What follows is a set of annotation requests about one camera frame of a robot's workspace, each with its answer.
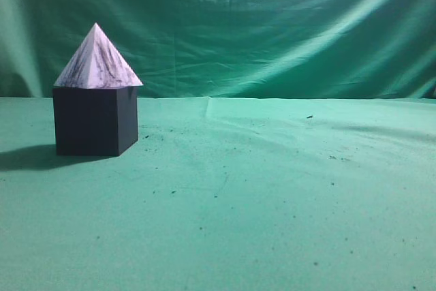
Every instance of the green cloth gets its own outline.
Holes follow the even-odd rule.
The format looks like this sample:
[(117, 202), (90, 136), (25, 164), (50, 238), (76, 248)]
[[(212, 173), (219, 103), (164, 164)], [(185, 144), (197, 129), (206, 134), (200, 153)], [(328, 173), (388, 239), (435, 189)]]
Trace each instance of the green cloth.
[(423, 97), (436, 0), (0, 0), (0, 95), (50, 96), (98, 22), (145, 97)]
[(0, 98), (0, 290), (432, 290), (436, 99), (139, 99), (115, 158)]

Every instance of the pyramid apex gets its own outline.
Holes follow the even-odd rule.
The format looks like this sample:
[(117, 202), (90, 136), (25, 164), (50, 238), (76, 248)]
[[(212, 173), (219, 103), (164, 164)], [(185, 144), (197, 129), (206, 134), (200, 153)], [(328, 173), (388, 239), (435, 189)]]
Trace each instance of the pyramid apex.
[(113, 89), (143, 85), (97, 23), (70, 59), (56, 87)]

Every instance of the pyramid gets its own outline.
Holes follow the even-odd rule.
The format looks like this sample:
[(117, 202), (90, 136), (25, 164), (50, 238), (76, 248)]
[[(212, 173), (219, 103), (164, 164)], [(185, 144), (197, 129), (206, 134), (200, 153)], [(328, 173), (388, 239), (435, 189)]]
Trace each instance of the pyramid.
[(79, 89), (114, 89), (143, 84), (95, 23), (54, 85)]

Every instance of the cube face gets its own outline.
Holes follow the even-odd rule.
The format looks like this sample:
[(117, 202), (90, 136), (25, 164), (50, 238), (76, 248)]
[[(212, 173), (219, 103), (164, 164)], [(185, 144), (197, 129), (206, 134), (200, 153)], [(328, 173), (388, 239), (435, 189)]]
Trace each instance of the cube face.
[(54, 88), (58, 155), (118, 156), (138, 141), (137, 90)]

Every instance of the marble pyramid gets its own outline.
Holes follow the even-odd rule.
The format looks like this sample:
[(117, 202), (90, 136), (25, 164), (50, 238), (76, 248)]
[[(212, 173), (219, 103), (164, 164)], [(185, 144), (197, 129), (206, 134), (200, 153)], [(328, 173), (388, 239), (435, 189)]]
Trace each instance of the marble pyramid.
[(143, 84), (95, 23), (54, 85), (79, 89), (115, 89)]

